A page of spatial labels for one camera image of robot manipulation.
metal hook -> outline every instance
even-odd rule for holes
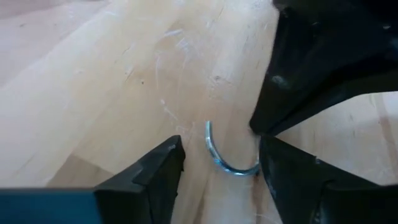
[[[229,172],[233,175],[254,175],[259,172],[259,158],[257,156],[257,161],[253,167],[249,169],[235,169],[231,167],[219,154],[214,141],[213,141],[213,131],[211,129],[211,121],[206,121],[205,128],[205,140],[206,147],[209,150],[211,156],[213,157],[214,162],[219,165],[224,171]]]

black plastic piece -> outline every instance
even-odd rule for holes
[[[284,224],[398,223],[398,185],[379,186],[262,136],[264,178]]]
[[[0,190],[0,223],[170,223],[184,159],[172,136],[92,189]]]
[[[398,90],[392,1],[276,0],[274,49],[250,120],[276,135],[348,98]]]

j-shaped hook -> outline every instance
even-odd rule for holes
[[[213,140],[213,131],[211,130],[211,121],[206,121],[205,128],[205,139],[206,147],[209,150],[214,162],[219,165],[224,171],[229,172],[233,175],[254,175],[259,172],[259,158],[257,156],[257,161],[255,165],[250,169],[235,169],[231,167],[219,154]]]

light wood grain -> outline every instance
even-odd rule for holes
[[[226,160],[244,168],[256,159],[248,121],[277,25],[269,1],[6,2],[0,186],[95,185],[180,134],[187,158],[172,223],[280,223],[263,178],[220,171],[203,138],[212,120]],[[397,99],[359,96],[279,138],[394,183]]]

wooden surface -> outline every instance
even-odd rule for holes
[[[93,186],[173,134],[187,153],[172,223],[281,223],[248,167],[248,121],[277,11],[262,0],[0,1],[0,186]],[[280,134],[379,184],[398,182],[398,96],[364,95]]]

